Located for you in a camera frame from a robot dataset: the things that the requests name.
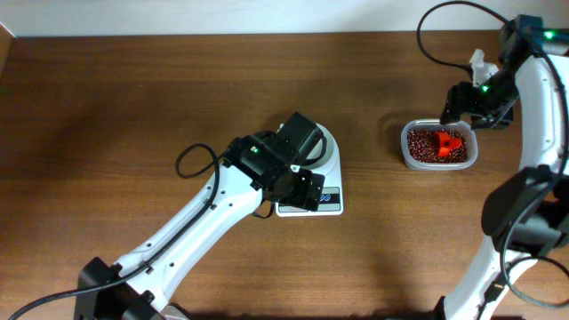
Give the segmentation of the orange measuring scoop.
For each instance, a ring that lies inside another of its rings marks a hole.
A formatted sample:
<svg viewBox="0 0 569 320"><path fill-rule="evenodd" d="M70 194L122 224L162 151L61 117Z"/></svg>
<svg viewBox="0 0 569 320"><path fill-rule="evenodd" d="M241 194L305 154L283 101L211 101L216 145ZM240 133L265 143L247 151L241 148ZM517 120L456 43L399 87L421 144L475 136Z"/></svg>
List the orange measuring scoop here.
<svg viewBox="0 0 569 320"><path fill-rule="evenodd" d="M462 146L462 139L451 137L447 132L435 132L438 140L438 157L447 157Z"/></svg>

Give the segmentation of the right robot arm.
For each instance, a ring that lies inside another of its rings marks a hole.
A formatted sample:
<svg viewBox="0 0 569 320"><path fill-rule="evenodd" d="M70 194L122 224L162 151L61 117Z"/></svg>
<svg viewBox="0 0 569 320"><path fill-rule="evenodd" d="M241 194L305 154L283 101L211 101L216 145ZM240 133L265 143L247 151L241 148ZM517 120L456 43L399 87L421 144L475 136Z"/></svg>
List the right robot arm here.
<svg viewBox="0 0 569 320"><path fill-rule="evenodd" d="M500 33L502 68L453 86L441 124L471 117L471 128L504 128L522 107L518 172L495 189L482 211L483 242L456 289L441 298L436 319L489 319L507 292L541 308L565 308L521 293L516 280L568 244L568 35L539 17L518 15Z"/></svg>

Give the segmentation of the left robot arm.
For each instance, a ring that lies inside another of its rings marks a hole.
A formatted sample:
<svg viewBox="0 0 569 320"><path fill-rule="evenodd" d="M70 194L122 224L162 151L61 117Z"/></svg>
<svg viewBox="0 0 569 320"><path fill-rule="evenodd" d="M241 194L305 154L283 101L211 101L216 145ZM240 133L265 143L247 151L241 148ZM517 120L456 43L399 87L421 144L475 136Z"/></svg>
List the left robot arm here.
<svg viewBox="0 0 569 320"><path fill-rule="evenodd" d="M213 245L269 202L273 212L320 214L339 185L330 132L294 113L275 132L232 140L211 163L212 177L145 243L107 265L80 272L76 319L159 319L177 287Z"/></svg>

